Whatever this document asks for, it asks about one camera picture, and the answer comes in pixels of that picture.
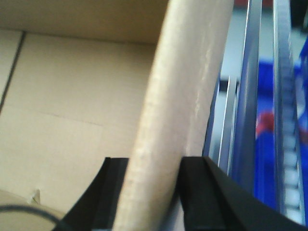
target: metal bar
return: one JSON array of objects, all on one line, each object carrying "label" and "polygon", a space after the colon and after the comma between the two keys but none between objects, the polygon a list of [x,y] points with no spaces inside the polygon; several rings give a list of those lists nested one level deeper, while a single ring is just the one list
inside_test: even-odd
[{"label": "metal bar", "polygon": [[255,171],[259,33],[262,0],[248,2],[231,177],[252,193]]},{"label": "metal bar", "polygon": [[219,82],[220,82],[220,75],[217,78],[216,86],[213,94],[213,99],[211,103],[211,109],[210,109],[210,116],[208,118],[207,122],[207,129],[205,134],[205,142],[203,146],[202,156],[208,156],[212,141],[212,133],[213,133],[213,125],[214,125],[214,117],[215,117],[215,105],[216,105],[216,98],[219,93]]},{"label": "metal bar", "polygon": [[218,157],[218,167],[222,169],[225,173],[228,172],[228,166],[230,162],[230,141],[231,132],[233,128],[233,111],[234,111],[234,101],[235,101],[235,89],[236,89],[236,79],[231,79],[229,77],[226,106],[223,118],[222,136],[219,148]]},{"label": "metal bar", "polygon": [[274,111],[279,211],[305,224],[289,0],[274,0]]}]

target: blue object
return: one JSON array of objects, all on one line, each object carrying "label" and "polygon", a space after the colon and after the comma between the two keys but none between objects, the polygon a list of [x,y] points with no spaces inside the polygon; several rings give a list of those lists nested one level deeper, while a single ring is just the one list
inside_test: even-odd
[{"label": "blue object", "polygon": [[[301,67],[295,66],[295,76]],[[273,111],[273,62],[259,61],[257,117],[263,112]],[[308,208],[308,145],[301,145],[302,170],[305,193],[305,207]],[[256,139],[255,197],[269,207],[277,210],[275,180],[274,134],[262,132]]]}]

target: cardboard wall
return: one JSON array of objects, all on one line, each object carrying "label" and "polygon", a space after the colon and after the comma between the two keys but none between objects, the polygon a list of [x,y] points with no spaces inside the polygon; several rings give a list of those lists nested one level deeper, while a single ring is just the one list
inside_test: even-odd
[{"label": "cardboard wall", "polygon": [[0,27],[157,43],[168,0],[1,0]]},{"label": "cardboard wall", "polygon": [[27,34],[0,115],[0,190],[66,212],[127,157],[155,46]]},{"label": "cardboard wall", "polygon": [[232,0],[169,2],[114,231],[157,230],[182,156],[202,155],[232,9]]}]

